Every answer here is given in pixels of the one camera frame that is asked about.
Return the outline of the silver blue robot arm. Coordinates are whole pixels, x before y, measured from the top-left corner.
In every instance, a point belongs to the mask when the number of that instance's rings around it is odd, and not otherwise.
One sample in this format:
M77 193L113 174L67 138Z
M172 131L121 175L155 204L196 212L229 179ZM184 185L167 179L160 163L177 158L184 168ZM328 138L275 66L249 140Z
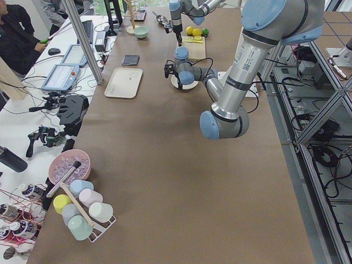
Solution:
M178 87L202 81L214 99L200 117L203 135L210 140L237 138L249 128L241 103L267 52L278 45L300 44L319 38L323 28L324 1L247 1L241 13L243 36L224 83L210 68L195 67L189 51L179 46L175 61L164 66L165 76L175 75Z
M169 1L170 20L164 26L166 33L171 30L175 33L178 46L182 45L182 14L188 16L196 25L200 25L204 21L204 17L210 14L221 3L220 0L207 0L195 7L192 1Z

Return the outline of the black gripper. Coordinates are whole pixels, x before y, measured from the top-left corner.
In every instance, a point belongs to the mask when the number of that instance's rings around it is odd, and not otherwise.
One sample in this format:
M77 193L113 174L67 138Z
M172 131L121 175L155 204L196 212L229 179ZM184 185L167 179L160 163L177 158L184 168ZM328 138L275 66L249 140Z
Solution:
M173 32L176 35L177 38L177 42L178 42L178 46L182 46L182 30L183 30L183 26L182 26L182 20L181 19L176 19L176 20L170 20L169 22L167 22L166 24L164 24L164 29L166 31L166 33L170 33L171 30L173 30Z
M170 75L177 75L177 72L175 71L175 62L172 60L166 61L164 65L164 76L165 78L169 78ZM178 89L182 90L183 89L183 84L181 83L180 79L178 79Z

